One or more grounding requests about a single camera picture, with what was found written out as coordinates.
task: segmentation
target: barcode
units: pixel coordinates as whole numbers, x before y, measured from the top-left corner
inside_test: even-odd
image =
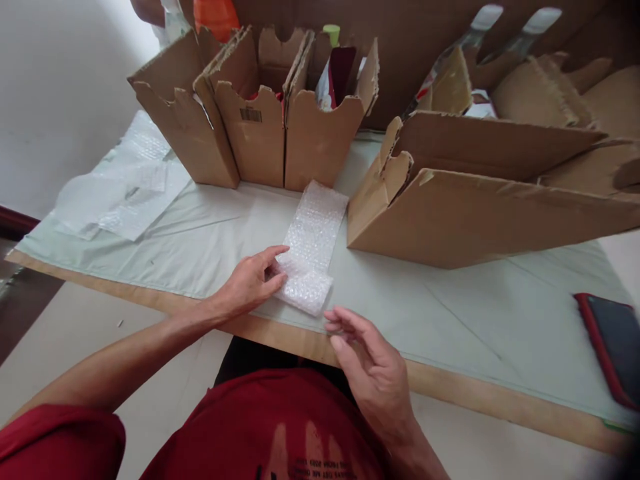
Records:
[[[242,120],[256,121],[262,123],[262,112],[254,109],[240,109]]]

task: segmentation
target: right hand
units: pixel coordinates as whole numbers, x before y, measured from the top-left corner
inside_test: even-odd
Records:
[[[420,426],[411,409],[405,360],[374,324],[351,310],[334,307],[325,318],[326,330],[334,334],[331,345],[364,418],[387,448],[410,441]]]

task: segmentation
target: orange bottle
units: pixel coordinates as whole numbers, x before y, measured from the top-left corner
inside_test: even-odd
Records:
[[[194,0],[193,16],[196,31],[200,32],[200,26],[204,25],[221,43],[229,41],[231,29],[240,28],[231,0]]]

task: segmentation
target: bubble wrap sheet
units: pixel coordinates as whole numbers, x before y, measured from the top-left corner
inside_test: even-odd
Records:
[[[189,180],[158,127],[140,110],[105,161],[64,186],[54,216],[60,232],[84,240],[102,229],[136,241]]]
[[[305,189],[285,240],[290,250],[278,256],[287,282],[280,300],[317,317],[333,278],[327,275],[349,198],[312,181]]]

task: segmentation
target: red phone case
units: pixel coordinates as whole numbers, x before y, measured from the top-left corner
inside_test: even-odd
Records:
[[[604,340],[602,340],[600,328],[598,327],[598,323],[596,322],[591,307],[589,306],[589,297],[601,298],[596,297],[596,295],[592,295],[590,293],[576,293],[573,296],[573,298],[575,298],[578,302],[582,320],[584,320],[587,331],[589,332],[589,339],[591,340],[591,344],[593,345],[595,354],[598,357],[600,368],[602,368],[602,372],[605,374],[605,378],[607,380],[607,384],[609,386],[609,390],[611,391],[613,399],[621,405],[624,405],[625,407],[640,411],[640,405],[635,404],[633,400],[631,400],[631,398],[626,394],[624,388],[622,387],[622,384],[620,383],[620,379],[615,372],[615,368],[609,356],[609,352],[607,352],[605,342]]]

